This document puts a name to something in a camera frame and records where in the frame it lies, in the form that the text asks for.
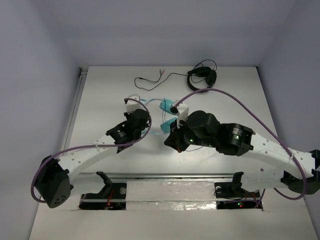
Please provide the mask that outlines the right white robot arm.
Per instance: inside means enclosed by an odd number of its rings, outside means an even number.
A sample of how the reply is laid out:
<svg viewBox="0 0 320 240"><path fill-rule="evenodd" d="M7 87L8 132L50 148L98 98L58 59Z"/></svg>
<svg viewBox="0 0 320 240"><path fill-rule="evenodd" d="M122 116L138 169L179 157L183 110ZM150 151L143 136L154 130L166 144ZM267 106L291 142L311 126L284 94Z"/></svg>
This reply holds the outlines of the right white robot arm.
<svg viewBox="0 0 320 240"><path fill-rule="evenodd" d="M312 195L320 189L320 159L316 151L302 152L266 139L238 123L220 123L211 113L198 110L182 122L170 124L164 144L177 152L190 145L214 148L226 156L249 158L274 166L257 173L234 173L228 186L238 197L260 189L288 188L294 193Z"/></svg>

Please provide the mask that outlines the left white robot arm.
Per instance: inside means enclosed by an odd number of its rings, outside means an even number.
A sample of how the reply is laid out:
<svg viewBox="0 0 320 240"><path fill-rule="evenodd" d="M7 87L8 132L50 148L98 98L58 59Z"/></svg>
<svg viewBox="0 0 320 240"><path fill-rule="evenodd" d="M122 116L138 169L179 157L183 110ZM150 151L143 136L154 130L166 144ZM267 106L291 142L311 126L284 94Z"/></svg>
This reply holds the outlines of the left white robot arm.
<svg viewBox="0 0 320 240"><path fill-rule="evenodd" d="M108 130L94 144L65 149L44 158L33 177L31 190L38 191L40 203L51 209L62 205L79 189L76 177L95 163L119 154L144 138L151 127L150 113L136 109L124 113L126 120Z"/></svg>

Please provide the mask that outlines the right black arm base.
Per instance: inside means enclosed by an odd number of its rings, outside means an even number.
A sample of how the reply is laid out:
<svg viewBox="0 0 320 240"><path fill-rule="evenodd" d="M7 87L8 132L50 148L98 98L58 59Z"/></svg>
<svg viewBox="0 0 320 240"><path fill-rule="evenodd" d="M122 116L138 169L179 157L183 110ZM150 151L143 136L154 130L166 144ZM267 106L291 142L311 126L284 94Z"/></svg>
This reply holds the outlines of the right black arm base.
<svg viewBox="0 0 320 240"><path fill-rule="evenodd" d="M243 176L244 173L240 171L213 177L213 196L217 201L218 210L264 210L262 197L265 191L243 189Z"/></svg>

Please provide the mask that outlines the teal cat ear headphones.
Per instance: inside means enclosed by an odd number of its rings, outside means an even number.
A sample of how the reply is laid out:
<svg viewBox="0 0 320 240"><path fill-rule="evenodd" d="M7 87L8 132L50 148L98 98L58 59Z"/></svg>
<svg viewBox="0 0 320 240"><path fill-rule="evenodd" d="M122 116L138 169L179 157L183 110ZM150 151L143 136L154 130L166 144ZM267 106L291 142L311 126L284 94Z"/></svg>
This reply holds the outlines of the teal cat ear headphones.
<svg viewBox="0 0 320 240"><path fill-rule="evenodd" d="M153 130L151 129L149 131L150 134L153 135L167 135L170 133L170 125L171 123L173 123L177 117L174 116L170 119L166 119L166 114L172 115L173 113L171 113L170 111L170 107L172 105L172 103L174 102L173 100L170 100L168 98L151 98L151 99L140 99L146 106L154 101L159 101L159 108L162 110L162 123L159 126L159 130Z"/></svg>

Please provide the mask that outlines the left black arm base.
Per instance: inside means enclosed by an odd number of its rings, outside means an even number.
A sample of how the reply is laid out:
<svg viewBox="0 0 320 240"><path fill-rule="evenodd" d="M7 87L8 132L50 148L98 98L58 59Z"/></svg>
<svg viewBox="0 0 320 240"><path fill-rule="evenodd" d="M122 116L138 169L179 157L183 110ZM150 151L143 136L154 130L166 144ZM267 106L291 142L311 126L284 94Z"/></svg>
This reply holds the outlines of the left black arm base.
<svg viewBox="0 0 320 240"><path fill-rule="evenodd" d="M102 181L103 186L98 193L81 195L78 207L81 210L126 210L126 182L112 182L102 171L95 173Z"/></svg>

